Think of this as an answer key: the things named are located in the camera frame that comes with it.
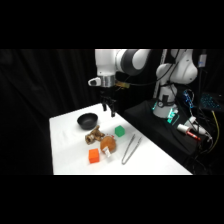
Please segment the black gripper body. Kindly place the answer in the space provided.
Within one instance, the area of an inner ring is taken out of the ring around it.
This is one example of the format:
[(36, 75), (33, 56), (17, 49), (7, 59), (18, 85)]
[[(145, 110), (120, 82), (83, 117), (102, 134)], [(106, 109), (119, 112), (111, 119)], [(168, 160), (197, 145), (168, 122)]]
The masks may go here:
[(100, 100), (102, 104), (112, 105), (116, 102), (115, 99), (115, 88), (100, 88)]

